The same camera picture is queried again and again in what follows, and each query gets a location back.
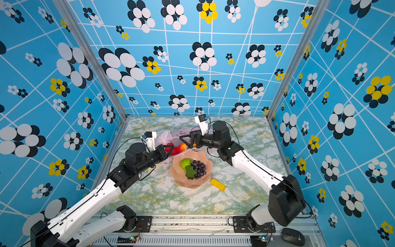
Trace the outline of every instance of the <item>yellow bar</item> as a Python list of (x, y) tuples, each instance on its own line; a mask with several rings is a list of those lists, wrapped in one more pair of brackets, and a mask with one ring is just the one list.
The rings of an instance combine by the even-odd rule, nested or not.
[(217, 187), (218, 189), (220, 189), (220, 190), (222, 190), (222, 191), (225, 191), (226, 186), (223, 185), (223, 184), (221, 184), (220, 182), (218, 182), (218, 181), (215, 180), (215, 179), (212, 179), (211, 182), (210, 182), (210, 184), (214, 185), (215, 187)]

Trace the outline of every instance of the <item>pink bowl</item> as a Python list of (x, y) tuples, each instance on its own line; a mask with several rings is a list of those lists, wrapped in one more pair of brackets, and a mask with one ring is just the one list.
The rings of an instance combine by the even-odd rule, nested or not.
[[(206, 165), (207, 174), (199, 179), (188, 179), (185, 176), (185, 171), (180, 167), (181, 161), (185, 158), (190, 158), (191, 160), (200, 160), (200, 162)], [(173, 176), (176, 185), (190, 189), (196, 189), (200, 185), (210, 180), (212, 168), (213, 163), (211, 160), (207, 159), (206, 153), (204, 151), (195, 152), (193, 149), (191, 149), (174, 157), (173, 166), (170, 168), (170, 174)]]

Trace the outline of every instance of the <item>black mouse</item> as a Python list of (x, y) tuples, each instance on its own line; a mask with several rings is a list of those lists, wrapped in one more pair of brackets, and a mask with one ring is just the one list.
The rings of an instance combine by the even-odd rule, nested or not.
[(281, 231), (281, 238), (297, 246), (305, 245), (305, 237), (303, 234), (294, 229), (284, 228)]

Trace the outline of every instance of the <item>blue wall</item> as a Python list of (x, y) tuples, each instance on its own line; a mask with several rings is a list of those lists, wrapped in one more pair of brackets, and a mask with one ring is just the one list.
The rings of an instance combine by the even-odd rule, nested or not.
[[(316, 3), (69, 2), (131, 115), (263, 115)], [(131, 56), (121, 63), (111, 53), (120, 57), (127, 53), (123, 49)]]
[(330, 2), (272, 124), (328, 246), (395, 246), (395, 3), (352, 2)]
[(121, 120), (107, 122), (113, 104), (52, 1), (0, 5), (0, 242), (10, 247), (89, 193)]

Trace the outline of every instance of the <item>marble tabletop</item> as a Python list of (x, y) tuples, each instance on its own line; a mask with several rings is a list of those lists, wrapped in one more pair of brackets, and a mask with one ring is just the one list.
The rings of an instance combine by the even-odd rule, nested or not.
[[(244, 147), (252, 156), (265, 166), (281, 174), (286, 169), (281, 160), (269, 124), (265, 117), (212, 117), (211, 121), (222, 120), (233, 126)], [(174, 131), (184, 127), (196, 127), (193, 117), (132, 117), (127, 125), (121, 143), (138, 137), (146, 131), (156, 131), (159, 136), (164, 131)], [(237, 141), (230, 128), (232, 140)], [(111, 169), (125, 157), (129, 146), (139, 141), (130, 140), (116, 154)], [(217, 156), (215, 149), (210, 153)], [(127, 205), (137, 214), (246, 214), (258, 204), (265, 204), (268, 195), (248, 175), (230, 166), (220, 158), (210, 155), (213, 162), (211, 177), (226, 186), (222, 192), (206, 182), (197, 189), (187, 189), (175, 184), (169, 173), (173, 165), (159, 163), (156, 169), (143, 181), (132, 185), (125, 193), (104, 206), (99, 213), (112, 213), (116, 208)]]

